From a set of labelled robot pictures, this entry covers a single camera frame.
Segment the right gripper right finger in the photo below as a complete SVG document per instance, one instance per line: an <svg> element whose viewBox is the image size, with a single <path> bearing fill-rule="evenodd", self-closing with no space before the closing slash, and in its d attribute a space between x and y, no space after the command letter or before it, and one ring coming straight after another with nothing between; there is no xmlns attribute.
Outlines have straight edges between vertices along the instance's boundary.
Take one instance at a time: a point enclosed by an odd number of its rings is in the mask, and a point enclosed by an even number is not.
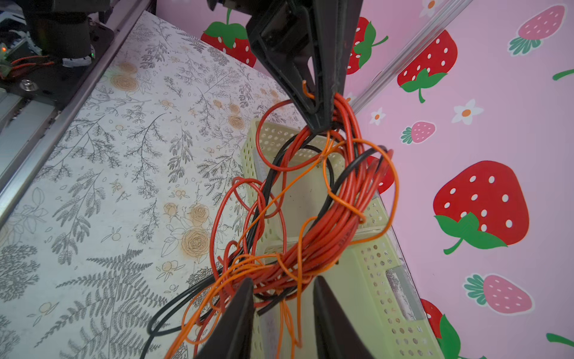
<svg viewBox="0 0 574 359"><path fill-rule="evenodd" d="M322 276L314 281L313 309L318 358L374 358Z"/></svg>

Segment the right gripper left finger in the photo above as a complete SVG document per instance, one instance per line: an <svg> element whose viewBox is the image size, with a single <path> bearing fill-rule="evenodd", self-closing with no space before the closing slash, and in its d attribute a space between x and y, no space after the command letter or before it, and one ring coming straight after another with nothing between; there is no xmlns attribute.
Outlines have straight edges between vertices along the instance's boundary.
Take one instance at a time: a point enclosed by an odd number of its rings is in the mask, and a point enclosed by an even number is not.
<svg viewBox="0 0 574 359"><path fill-rule="evenodd" d="M196 358L250 358L254 315L254 283L246 278Z"/></svg>

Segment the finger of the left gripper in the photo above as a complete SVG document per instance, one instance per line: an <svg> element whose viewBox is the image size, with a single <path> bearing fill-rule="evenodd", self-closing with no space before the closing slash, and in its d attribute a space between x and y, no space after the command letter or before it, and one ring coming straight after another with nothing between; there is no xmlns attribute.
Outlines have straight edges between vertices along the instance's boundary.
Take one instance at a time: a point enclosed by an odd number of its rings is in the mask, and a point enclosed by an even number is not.
<svg viewBox="0 0 574 359"><path fill-rule="evenodd" d="M251 49L312 133L331 127L345 87L361 1L247 1Z"/></svg>

